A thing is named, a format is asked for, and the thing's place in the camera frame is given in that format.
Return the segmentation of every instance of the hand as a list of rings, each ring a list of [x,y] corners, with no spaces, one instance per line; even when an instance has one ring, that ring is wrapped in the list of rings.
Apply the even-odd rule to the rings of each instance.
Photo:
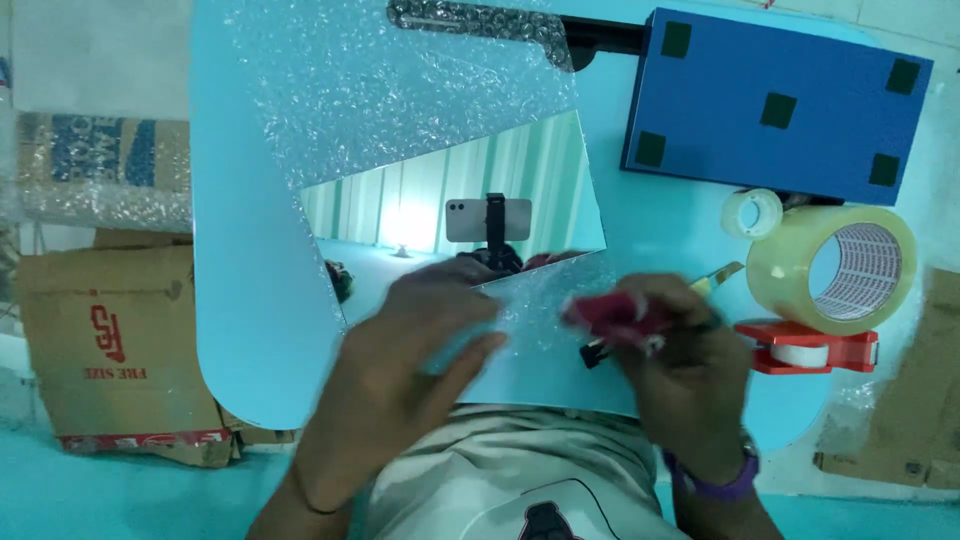
[[[445,422],[506,336],[471,340],[439,377],[418,368],[456,333],[496,316],[499,303],[470,289],[492,276],[473,258],[427,266],[394,282],[379,312],[347,333],[294,458],[311,506],[339,508]]]
[[[633,274],[618,289],[657,298],[684,326],[712,317],[704,300],[675,275]],[[732,329],[677,329],[654,357],[636,348],[615,352],[636,392],[651,442],[677,457],[694,476],[714,484],[736,479],[743,467],[740,416],[752,357]]]

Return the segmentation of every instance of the small tape roll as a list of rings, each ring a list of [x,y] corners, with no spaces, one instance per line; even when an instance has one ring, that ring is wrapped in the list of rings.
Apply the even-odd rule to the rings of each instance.
[[[747,226],[740,219],[740,211],[745,205],[756,205],[756,222]],[[780,197],[769,189],[751,189],[737,191],[723,204],[720,213],[720,226],[730,236],[748,240],[762,240],[780,226],[783,218],[783,203]]]
[[[827,365],[828,345],[801,347],[799,345],[774,345],[770,356],[799,367],[824,367]]]
[[[831,237],[840,266],[827,289],[810,296],[810,265]],[[879,207],[800,207],[754,242],[747,285],[761,306],[830,335],[870,330],[896,311],[917,273],[917,248],[906,223]]]

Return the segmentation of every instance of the blue box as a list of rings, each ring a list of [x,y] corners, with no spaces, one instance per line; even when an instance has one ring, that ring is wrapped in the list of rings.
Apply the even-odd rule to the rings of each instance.
[[[620,166],[893,205],[933,61],[656,9]]]

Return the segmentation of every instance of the bubble wrap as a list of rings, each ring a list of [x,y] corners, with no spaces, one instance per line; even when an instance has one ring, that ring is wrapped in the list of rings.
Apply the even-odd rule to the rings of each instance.
[[[186,122],[22,112],[5,212],[80,227],[189,233]]]
[[[563,24],[542,1],[214,4],[297,193],[574,108]]]

